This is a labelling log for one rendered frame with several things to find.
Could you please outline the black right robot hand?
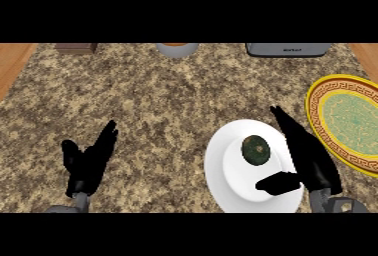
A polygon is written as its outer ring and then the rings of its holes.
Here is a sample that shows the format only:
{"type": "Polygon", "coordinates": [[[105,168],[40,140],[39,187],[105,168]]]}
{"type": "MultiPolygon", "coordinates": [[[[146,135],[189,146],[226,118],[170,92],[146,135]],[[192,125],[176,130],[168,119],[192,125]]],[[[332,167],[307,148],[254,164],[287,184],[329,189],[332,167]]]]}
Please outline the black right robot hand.
{"type": "Polygon", "coordinates": [[[343,192],[341,178],[321,141],[279,106],[270,107],[270,111],[285,134],[295,172],[275,173],[256,183],[256,189],[278,196],[297,190],[300,184],[304,184],[309,191],[328,188],[332,195],[340,194],[343,192]]]}

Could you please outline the yellow patterned green plate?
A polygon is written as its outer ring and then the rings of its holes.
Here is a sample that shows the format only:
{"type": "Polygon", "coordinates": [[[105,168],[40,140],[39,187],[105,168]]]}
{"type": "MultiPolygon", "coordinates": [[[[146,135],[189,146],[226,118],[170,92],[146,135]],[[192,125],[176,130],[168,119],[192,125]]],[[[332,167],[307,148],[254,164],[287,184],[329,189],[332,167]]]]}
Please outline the yellow patterned green plate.
{"type": "Polygon", "coordinates": [[[378,178],[378,84],[349,74],[328,75],[312,84],[304,107],[328,151],[378,178]]]}

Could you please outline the grey round pot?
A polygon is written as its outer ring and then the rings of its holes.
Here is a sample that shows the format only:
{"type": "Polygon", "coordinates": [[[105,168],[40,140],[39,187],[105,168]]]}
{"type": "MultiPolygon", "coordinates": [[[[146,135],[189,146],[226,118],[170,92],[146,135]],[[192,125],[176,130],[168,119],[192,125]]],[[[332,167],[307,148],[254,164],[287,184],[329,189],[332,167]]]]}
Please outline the grey round pot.
{"type": "Polygon", "coordinates": [[[171,58],[182,58],[195,53],[198,46],[198,43],[185,43],[176,45],[158,43],[157,49],[164,56],[171,58]]]}

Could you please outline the grey appliance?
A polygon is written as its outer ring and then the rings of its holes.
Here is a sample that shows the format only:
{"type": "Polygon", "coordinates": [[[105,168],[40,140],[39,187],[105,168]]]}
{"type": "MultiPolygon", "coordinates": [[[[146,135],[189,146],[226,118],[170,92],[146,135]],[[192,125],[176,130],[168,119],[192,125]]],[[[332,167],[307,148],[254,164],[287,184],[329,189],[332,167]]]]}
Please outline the grey appliance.
{"type": "Polygon", "coordinates": [[[245,47],[254,57],[307,58],[323,56],[331,43],[247,43],[245,47]]]}

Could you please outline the brown wooden box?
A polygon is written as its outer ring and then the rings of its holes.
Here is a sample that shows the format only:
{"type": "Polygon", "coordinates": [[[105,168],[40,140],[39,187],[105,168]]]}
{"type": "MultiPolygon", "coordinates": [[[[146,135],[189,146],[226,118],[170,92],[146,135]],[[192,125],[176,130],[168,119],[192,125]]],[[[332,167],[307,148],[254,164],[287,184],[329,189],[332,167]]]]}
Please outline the brown wooden box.
{"type": "Polygon", "coordinates": [[[58,43],[55,49],[62,54],[93,54],[96,43],[58,43]]]}

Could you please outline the dark green squash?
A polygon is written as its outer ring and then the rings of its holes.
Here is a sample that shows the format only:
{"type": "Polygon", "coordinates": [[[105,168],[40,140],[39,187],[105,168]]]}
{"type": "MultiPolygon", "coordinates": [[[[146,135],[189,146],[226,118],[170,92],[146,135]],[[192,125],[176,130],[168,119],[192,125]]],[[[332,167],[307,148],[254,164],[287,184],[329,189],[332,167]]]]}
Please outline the dark green squash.
{"type": "Polygon", "coordinates": [[[270,158],[270,147],[259,135],[248,136],[242,141],[242,156],[245,161],[254,165],[263,165],[270,158]]]}

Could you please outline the white plate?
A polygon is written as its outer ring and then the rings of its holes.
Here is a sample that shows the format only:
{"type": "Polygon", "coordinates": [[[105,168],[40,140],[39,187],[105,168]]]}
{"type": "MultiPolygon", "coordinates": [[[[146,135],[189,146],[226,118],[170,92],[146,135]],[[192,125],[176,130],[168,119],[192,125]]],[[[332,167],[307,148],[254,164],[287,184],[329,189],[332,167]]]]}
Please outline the white plate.
{"type": "Polygon", "coordinates": [[[256,189],[256,183],[279,171],[295,172],[285,136],[269,124],[242,119],[217,130],[207,146],[204,171],[211,195],[225,212],[297,211],[304,186],[278,196],[256,189]],[[270,147],[270,158],[260,166],[251,165],[242,156],[242,141],[250,135],[259,135],[270,147]]]}

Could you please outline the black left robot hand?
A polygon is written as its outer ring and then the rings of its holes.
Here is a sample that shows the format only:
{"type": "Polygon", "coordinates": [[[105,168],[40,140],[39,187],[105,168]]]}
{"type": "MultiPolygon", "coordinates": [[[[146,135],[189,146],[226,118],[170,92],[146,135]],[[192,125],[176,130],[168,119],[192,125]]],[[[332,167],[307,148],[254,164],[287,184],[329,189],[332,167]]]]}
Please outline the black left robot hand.
{"type": "Polygon", "coordinates": [[[95,144],[84,151],[72,140],[62,141],[64,166],[70,172],[65,194],[70,198],[80,192],[92,196],[98,190],[117,142],[115,126],[117,123],[111,120],[95,144]]]}

